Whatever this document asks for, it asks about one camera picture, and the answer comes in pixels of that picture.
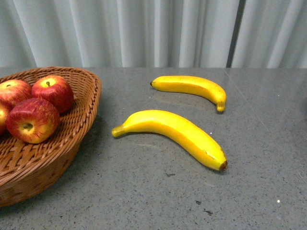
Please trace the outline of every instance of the banana tip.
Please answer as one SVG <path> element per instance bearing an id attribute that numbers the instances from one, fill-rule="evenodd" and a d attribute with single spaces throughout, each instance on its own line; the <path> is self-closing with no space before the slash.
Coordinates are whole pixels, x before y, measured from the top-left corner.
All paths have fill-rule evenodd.
<path id="1" fill-rule="evenodd" d="M 216 110 L 220 113 L 222 113 L 224 110 L 225 110 L 225 105 L 220 105 L 220 104 L 217 104 L 216 105 Z"/>
<path id="2" fill-rule="evenodd" d="M 220 171 L 225 171 L 227 168 L 227 161 L 224 161 L 224 163 L 220 166 Z"/>
<path id="3" fill-rule="evenodd" d="M 117 138 L 117 137 L 125 134 L 125 129 L 124 129 L 123 125 L 120 125 L 120 126 L 113 128 L 111 133 L 112 133 L 113 137 Z"/>

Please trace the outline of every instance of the fruit basket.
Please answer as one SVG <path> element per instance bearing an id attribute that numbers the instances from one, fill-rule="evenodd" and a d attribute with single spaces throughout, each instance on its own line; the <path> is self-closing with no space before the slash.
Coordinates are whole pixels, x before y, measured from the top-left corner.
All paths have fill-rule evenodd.
<path id="1" fill-rule="evenodd" d="M 0 78 L 33 85 L 47 75 L 60 75 L 74 92 L 73 107 L 61 114 L 51 137 L 28 144 L 8 132 L 0 136 L 0 207 L 31 198 L 53 185 L 73 161 L 97 114 L 102 84 L 98 76 L 81 68 L 46 67 Z"/>

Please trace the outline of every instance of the banana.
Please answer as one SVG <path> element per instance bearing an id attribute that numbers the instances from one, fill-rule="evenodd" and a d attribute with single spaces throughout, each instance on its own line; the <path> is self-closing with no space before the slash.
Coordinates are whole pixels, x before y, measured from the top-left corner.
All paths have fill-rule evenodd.
<path id="1" fill-rule="evenodd" d="M 226 106 L 225 90 L 213 81 L 195 76 L 160 76 L 150 82 L 157 90 L 165 92 L 184 92 L 207 98 L 219 112 Z"/>
<path id="2" fill-rule="evenodd" d="M 219 144 L 184 117 L 163 110 L 143 110 L 131 114 L 112 129 L 119 137 L 130 132 L 153 132 L 167 136 L 181 145 L 203 165 L 218 171 L 227 169 L 227 159 Z"/>

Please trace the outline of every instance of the red apple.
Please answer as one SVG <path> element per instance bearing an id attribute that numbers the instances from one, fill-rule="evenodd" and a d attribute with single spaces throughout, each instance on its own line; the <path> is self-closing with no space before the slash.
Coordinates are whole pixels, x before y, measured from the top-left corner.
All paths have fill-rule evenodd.
<path id="1" fill-rule="evenodd" d="M 11 110 L 6 127 L 15 138 L 38 144 L 51 136 L 59 122 L 59 112 L 52 103 L 31 98 L 18 103 Z"/>
<path id="2" fill-rule="evenodd" d="M 0 99 L 9 102 L 12 107 L 31 97 L 31 85 L 23 80 L 12 79 L 0 84 Z"/>
<path id="3" fill-rule="evenodd" d="M 5 122 L 11 110 L 12 105 L 10 103 L 0 100 L 0 135 L 6 131 Z"/>
<path id="4" fill-rule="evenodd" d="M 60 114 L 69 110 L 74 102 L 71 86 L 58 75 L 49 75 L 35 82 L 32 86 L 32 97 L 51 102 Z"/>

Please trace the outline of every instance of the white curtain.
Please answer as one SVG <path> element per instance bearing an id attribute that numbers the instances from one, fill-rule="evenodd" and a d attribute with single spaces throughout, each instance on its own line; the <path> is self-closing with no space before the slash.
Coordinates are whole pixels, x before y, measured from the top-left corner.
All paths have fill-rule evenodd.
<path id="1" fill-rule="evenodd" d="M 306 25 L 306 0 L 1 0 L 0 67 L 307 68 Z"/>

